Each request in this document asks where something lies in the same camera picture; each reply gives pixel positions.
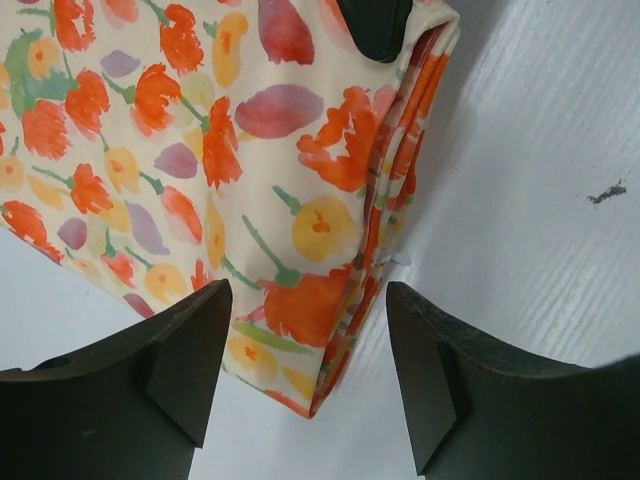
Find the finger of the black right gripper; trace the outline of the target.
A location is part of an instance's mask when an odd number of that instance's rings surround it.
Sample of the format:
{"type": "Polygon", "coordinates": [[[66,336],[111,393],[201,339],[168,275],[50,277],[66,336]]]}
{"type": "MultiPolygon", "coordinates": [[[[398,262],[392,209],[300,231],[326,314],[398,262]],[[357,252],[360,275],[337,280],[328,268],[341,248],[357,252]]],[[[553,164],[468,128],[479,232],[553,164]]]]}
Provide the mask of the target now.
{"type": "Polygon", "coordinates": [[[396,60],[412,0],[338,0],[337,4],[361,54],[378,63],[396,60]]]}

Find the orange tulip print skirt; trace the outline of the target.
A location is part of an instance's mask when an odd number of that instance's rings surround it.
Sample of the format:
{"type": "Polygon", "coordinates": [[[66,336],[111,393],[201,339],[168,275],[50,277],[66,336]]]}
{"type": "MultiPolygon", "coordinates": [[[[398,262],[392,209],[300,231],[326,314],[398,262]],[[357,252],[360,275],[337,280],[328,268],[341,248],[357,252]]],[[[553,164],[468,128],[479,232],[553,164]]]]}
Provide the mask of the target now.
{"type": "Polygon", "coordinates": [[[1,224],[150,317],[229,282],[226,372],[314,416],[413,204],[458,13],[394,59],[335,1],[5,1],[1,224]]]}

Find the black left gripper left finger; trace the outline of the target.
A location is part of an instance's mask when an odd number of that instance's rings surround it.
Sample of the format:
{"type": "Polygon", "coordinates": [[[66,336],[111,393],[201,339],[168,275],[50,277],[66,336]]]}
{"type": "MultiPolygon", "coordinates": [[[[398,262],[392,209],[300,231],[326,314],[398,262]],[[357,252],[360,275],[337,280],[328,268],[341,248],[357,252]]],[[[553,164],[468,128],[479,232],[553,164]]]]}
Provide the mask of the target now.
{"type": "Polygon", "coordinates": [[[185,479],[205,440],[232,291],[215,281],[148,319],[1,374],[5,479],[185,479]]]}

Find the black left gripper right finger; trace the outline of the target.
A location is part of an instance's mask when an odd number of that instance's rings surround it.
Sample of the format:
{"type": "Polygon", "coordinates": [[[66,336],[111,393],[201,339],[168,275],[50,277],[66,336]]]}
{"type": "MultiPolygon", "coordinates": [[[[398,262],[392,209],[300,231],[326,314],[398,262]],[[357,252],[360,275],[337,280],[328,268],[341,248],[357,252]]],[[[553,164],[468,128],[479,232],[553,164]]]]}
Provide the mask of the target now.
{"type": "Polygon", "coordinates": [[[506,343],[402,282],[386,289],[417,474],[426,479],[635,479],[639,359],[596,368],[506,343]]]}

